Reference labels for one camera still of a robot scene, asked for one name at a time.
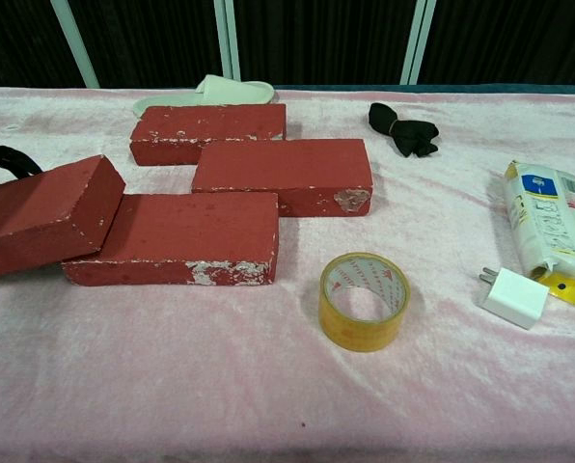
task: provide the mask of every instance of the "velvet cloth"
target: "velvet cloth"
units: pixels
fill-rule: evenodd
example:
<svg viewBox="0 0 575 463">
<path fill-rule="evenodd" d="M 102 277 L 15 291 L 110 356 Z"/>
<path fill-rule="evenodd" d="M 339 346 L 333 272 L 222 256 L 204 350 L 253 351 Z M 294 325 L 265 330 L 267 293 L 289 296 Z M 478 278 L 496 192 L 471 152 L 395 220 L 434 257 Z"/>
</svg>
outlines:
<svg viewBox="0 0 575 463">
<path fill-rule="evenodd" d="M 0 145 L 50 169 L 107 155 L 127 193 L 187 193 L 194 166 L 138 167 L 152 91 L 0 89 Z M 575 95 L 279 91 L 288 138 L 365 140 L 367 217 L 281 219 L 271 286 L 71 285 L 58 265 L 0 278 L 0 462 L 575 461 L 575 307 L 531 331 L 476 305 L 483 266 L 520 271 L 502 194 L 517 159 L 575 174 Z M 404 158 L 370 104 L 435 121 Z M 0 182 L 13 176 L 0 169 Z M 366 251 L 412 286 L 397 339 L 330 342 L 318 277 Z"/>
</svg>

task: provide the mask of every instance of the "teal edge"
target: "teal edge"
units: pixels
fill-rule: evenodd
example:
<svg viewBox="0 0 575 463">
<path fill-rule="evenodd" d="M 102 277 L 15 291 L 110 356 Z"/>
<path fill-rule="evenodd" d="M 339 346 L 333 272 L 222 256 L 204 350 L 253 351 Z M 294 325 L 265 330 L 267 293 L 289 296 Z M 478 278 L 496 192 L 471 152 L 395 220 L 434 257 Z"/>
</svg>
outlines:
<svg viewBox="0 0 575 463">
<path fill-rule="evenodd" d="M 274 85 L 277 90 L 311 92 L 404 92 L 410 94 L 562 94 L 575 95 L 575 85 Z"/>
</svg>

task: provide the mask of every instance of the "black strap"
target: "black strap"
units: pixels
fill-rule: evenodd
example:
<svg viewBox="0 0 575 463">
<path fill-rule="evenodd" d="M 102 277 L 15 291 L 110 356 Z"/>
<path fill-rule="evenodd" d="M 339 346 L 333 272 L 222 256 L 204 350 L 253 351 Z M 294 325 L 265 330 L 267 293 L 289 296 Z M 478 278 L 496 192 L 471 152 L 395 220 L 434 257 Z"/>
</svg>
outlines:
<svg viewBox="0 0 575 463">
<path fill-rule="evenodd" d="M 42 172 L 41 167 L 28 155 L 13 148 L 0 145 L 0 167 L 7 169 L 17 178 L 29 177 Z"/>
<path fill-rule="evenodd" d="M 433 123 L 424 121 L 400 121 L 397 113 L 382 103 L 373 103 L 369 109 L 369 124 L 376 132 L 389 135 L 405 157 L 414 152 L 417 156 L 428 156 L 438 150 L 431 143 L 440 132 Z"/>
</svg>

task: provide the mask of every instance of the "blue logo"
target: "blue logo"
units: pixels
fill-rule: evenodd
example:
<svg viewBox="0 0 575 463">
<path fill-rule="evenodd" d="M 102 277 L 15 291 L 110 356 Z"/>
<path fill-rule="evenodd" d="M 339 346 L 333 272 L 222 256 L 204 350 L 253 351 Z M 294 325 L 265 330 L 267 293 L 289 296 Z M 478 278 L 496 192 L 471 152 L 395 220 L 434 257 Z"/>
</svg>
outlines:
<svg viewBox="0 0 575 463">
<path fill-rule="evenodd" d="M 558 196 L 556 184 L 551 178 L 539 176 L 521 176 L 523 187 L 530 193 L 543 196 Z"/>
</svg>

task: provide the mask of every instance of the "white paint residue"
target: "white paint residue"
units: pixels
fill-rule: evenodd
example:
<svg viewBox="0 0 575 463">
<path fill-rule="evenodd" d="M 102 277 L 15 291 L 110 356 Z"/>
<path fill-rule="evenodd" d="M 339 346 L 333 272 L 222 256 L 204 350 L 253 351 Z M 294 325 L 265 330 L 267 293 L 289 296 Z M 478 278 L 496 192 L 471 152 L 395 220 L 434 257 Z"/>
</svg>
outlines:
<svg viewBox="0 0 575 463">
<path fill-rule="evenodd" d="M 213 277 L 217 270 L 227 270 L 233 278 L 242 279 L 236 284 L 237 286 L 261 285 L 269 266 L 267 263 L 230 262 L 228 260 L 195 260 L 185 264 L 191 269 L 194 284 L 206 286 L 216 285 Z"/>
<path fill-rule="evenodd" d="M 342 190 L 335 193 L 335 201 L 343 212 L 358 212 L 358 209 L 366 203 L 371 194 L 367 190 Z"/>
<path fill-rule="evenodd" d="M 126 260 L 88 260 L 88 259 L 80 259 L 76 261 L 67 262 L 66 265 L 78 265 L 84 263 L 107 263 L 107 264 L 120 264 L 120 263 L 154 263 L 154 265 L 162 265 L 166 262 L 177 262 L 176 259 L 163 259 L 160 261 L 156 261 L 153 259 L 126 259 Z"/>
<path fill-rule="evenodd" d="M 75 224 L 71 224 L 71 226 L 73 227 L 74 230 L 76 230 L 80 234 L 80 236 L 82 238 L 86 236 L 86 234 L 83 231 L 79 230 L 79 228 Z"/>
<path fill-rule="evenodd" d="M 179 138 L 161 138 L 158 135 L 158 132 L 151 132 L 152 138 L 143 138 L 137 141 L 140 142 L 147 142 L 147 143 L 153 143 L 153 144 L 158 144 L 158 143 L 190 143 L 191 145 L 195 145 L 196 143 L 198 143 L 200 140 L 198 140 L 197 138 L 184 138 L 186 136 L 186 134 L 182 131 L 179 130 L 177 133 L 177 136 Z"/>
</svg>

